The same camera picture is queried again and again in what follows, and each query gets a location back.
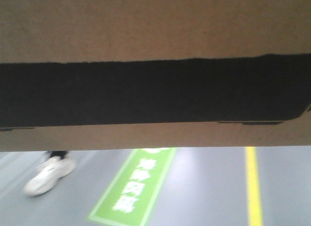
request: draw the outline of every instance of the person's foot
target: person's foot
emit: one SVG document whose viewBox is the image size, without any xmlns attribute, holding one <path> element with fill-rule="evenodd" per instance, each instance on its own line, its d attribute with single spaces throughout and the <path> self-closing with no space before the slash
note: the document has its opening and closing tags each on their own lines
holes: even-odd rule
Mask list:
<svg viewBox="0 0 311 226">
<path fill-rule="evenodd" d="M 59 156 L 53 156 L 38 166 L 39 173 L 26 184 L 24 192 L 30 196 L 44 194 L 57 184 L 58 179 L 71 173 L 75 167 L 76 162 L 72 158 L 66 156 L 60 159 Z"/>
</svg>

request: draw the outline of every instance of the shoe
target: shoe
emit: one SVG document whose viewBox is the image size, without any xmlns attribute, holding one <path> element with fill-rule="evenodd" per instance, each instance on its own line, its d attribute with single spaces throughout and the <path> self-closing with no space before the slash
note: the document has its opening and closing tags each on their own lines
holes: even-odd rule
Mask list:
<svg viewBox="0 0 311 226">
<path fill-rule="evenodd" d="M 64 159 L 53 156 L 37 167 L 38 175 L 26 184 L 24 192 L 30 196 L 44 194 L 57 184 L 58 179 L 71 173 L 75 167 L 74 159 L 68 156 Z"/>
</svg>

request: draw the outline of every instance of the black pants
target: black pants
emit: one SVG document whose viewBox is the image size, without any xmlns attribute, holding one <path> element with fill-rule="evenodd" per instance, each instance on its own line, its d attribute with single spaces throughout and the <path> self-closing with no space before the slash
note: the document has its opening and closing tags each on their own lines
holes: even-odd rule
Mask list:
<svg viewBox="0 0 311 226">
<path fill-rule="evenodd" d="M 61 159 L 64 159 L 67 153 L 67 151 L 52 151 L 50 154 L 50 158 L 53 156 L 59 156 Z"/>
</svg>

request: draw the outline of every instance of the green stripe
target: green stripe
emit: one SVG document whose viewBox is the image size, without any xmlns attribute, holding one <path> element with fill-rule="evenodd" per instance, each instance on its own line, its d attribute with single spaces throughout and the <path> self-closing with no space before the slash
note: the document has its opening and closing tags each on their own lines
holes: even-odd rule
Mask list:
<svg viewBox="0 0 311 226">
<path fill-rule="evenodd" d="M 88 218 L 111 226 L 144 226 L 175 151 L 135 149 Z"/>
</svg>

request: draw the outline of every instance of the painted floor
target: painted floor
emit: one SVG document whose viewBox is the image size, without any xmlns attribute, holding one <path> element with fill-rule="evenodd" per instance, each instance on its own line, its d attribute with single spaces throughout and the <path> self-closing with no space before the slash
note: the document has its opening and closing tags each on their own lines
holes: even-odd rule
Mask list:
<svg viewBox="0 0 311 226">
<path fill-rule="evenodd" d="M 311 225 L 311 147 L 256 150 L 262 225 Z M 131 153 L 72 151 L 75 171 L 38 197 L 22 189 L 44 153 L 0 153 L 0 225 L 100 225 L 88 215 Z M 249 225 L 245 167 L 242 147 L 177 148 L 146 225 Z"/>
</svg>

